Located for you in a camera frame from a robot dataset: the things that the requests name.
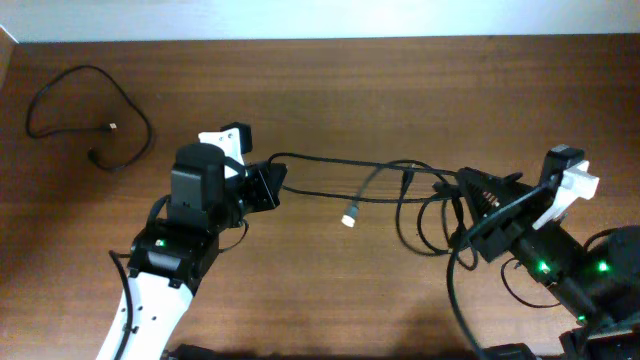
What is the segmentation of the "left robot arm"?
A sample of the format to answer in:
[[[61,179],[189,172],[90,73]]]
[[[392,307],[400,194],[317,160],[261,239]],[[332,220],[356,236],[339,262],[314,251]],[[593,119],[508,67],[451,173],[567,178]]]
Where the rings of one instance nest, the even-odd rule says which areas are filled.
[[[110,257],[122,296],[98,353],[101,359],[159,359],[216,258],[220,234],[247,228],[247,215],[280,204],[283,164],[247,164],[253,149],[247,124],[202,132],[180,147],[171,188],[157,200],[126,254]]]

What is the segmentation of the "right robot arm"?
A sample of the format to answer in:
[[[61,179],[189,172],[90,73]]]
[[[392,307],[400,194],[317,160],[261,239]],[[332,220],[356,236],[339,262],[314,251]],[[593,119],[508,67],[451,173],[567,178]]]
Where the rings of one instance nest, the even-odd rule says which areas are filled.
[[[590,245],[561,226],[578,199],[594,196],[599,180],[588,162],[545,168],[535,186],[518,174],[498,177],[463,168],[458,190],[473,219],[453,249],[475,250],[486,262],[509,253],[571,313],[577,328],[561,335],[567,359],[639,356],[639,229],[604,230]]]

